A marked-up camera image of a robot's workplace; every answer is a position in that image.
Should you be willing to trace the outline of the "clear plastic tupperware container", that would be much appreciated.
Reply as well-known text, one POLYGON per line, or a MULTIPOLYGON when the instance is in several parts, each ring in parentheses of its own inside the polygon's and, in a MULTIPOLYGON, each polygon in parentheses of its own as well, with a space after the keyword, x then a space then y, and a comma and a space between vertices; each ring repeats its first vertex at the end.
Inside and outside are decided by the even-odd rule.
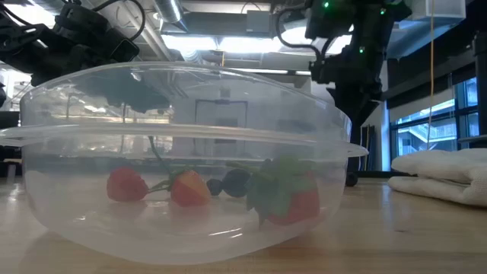
POLYGON ((368 151, 350 142, 351 121, 333 104, 272 79, 229 68, 172 62, 104 65, 30 89, 21 124, 0 130, 0 145, 21 150, 34 217, 77 244, 150 264, 212 263, 297 237, 331 219, 339 207, 351 158, 368 151), (170 100, 135 112, 81 91, 99 71, 129 71, 170 100), (224 190, 204 206, 180 207, 168 191, 136 202, 107 196, 121 167, 148 188, 168 178, 149 136, 171 170, 188 167, 206 182, 223 180, 236 161, 260 167, 285 155, 316 165, 320 213, 292 225, 259 223, 246 197, 224 190))

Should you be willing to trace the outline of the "window with dark frame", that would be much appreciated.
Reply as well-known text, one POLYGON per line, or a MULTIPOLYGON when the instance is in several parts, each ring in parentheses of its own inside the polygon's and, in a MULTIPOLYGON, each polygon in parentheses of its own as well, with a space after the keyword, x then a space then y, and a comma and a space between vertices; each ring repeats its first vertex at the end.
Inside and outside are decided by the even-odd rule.
POLYGON ((393 156, 417 151, 467 148, 459 139, 479 135, 475 78, 451 85, 440 94, 390 111, 393 156))

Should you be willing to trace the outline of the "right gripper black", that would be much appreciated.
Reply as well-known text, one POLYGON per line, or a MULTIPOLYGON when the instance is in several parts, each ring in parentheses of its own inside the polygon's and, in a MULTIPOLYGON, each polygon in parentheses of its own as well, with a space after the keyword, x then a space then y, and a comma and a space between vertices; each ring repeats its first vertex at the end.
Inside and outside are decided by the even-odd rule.
MULTIPOLYGON (((332 68, 327 83, 357 84, 371 90, 382 87, 380 70, 383 65, 383 44, 378 40, 359 40, 353 37, 340 54, 329 57, 328 63, 332 68)), ((380 101, 357 88, 336 88, 333 99, 336 107, 352 122, 350 142, 360 145, 362 124, 379 106, 380 101)))

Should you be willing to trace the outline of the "small dark blueberry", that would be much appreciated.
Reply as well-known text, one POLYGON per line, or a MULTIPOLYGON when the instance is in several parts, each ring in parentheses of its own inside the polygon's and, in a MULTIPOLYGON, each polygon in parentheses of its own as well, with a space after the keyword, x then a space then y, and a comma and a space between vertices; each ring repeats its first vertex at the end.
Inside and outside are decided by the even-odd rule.
POLYGON ((212 196, 218 196, 223 190, 223 183, 218 179, 210 179, 206 182, 206 186, 212 196))

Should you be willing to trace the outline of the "white plaid folded cloth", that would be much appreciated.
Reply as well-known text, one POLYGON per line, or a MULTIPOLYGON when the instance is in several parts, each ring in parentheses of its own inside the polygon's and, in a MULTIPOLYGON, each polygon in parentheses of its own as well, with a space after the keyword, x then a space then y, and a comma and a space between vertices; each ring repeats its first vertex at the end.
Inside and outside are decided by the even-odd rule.
POLYGON ((487 148, 417 151, 392 161, 393 190, 487 208, 487 148))

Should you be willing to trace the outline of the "silver ventilation duct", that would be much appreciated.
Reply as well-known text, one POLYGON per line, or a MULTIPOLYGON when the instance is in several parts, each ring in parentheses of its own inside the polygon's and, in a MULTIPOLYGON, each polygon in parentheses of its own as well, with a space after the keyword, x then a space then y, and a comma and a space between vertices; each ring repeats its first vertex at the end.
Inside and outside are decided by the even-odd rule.
POLYGON ((183 7, 179 0, 153 0, 154 7, 160 19, 166 24, 172 24, 183 32, 188 29, 183 20, 183 7))

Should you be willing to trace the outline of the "red strawberry with green leaves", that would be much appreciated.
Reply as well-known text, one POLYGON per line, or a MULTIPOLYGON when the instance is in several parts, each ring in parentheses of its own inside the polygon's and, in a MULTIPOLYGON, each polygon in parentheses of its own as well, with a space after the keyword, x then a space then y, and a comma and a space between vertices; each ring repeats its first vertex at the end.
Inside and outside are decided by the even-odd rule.
POLYGON ((292 225, 316 218, 320 213, 320 196, 316 165, 285 155, 266 159, 260 167, 230 161, 229 167, 245 170, 250 179, 247 189, 247 210, 255 211, 262 225, 292 225))

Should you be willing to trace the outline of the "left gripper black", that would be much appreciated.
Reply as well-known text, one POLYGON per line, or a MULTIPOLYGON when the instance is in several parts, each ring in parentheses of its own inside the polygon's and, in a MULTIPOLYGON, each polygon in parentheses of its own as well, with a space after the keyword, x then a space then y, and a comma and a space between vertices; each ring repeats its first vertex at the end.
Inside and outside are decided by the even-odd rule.
MULTIPOLYGON (((66 4, 55 16, 55 26, 45 30, 41 41, 47 46, 41 72, 61 76, 114 62, 105 49, 108 21, 80 5, 66 4)), ((164 109, 170 100, 143 77, 129 71, 99 71, 87 76, 88 93, 104 97, 112 107, 130 106, 135 112, 164 109)))

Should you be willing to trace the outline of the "small strawberry with long stem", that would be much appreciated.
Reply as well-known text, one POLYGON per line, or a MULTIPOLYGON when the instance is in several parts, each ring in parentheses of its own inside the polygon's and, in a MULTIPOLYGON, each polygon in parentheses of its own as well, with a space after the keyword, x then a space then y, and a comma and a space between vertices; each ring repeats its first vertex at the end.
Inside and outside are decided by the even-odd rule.
POLYGON ((152 186, 149 193, 157 191, 168 191, 170 199, 180 207, 205 206, 210 201, 210 192, 205 185, 205 181, 194 170, 184 167, 178 170, 171 170, 169 165, 162 159, 157 152, 154 144, 154 137, 148 137, 151 150, 156 156, 159 164, 167 172, 168 178, 152 186))

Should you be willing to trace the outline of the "black column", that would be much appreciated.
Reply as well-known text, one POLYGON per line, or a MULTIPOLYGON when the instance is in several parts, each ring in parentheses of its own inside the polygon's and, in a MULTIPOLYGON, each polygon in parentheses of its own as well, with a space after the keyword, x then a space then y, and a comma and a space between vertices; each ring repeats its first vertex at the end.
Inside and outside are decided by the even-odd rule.
POLYGON ((487 32, 478 32, 473 41, 476 64, 479 134, 487 135, 487 32))

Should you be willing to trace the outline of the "ceiling light tube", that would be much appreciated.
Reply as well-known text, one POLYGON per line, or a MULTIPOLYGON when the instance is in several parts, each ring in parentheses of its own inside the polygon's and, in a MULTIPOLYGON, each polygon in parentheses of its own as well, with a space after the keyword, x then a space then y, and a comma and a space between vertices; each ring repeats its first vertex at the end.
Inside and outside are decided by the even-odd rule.
POLYGON ((254 74, 263 75, 298 75, 298 76, 310 76, 309 71, 296 71, 296 70, 281 70, 281 69, 267 69, 267 68, 230 68, 241 72, 249 72, 254 74))

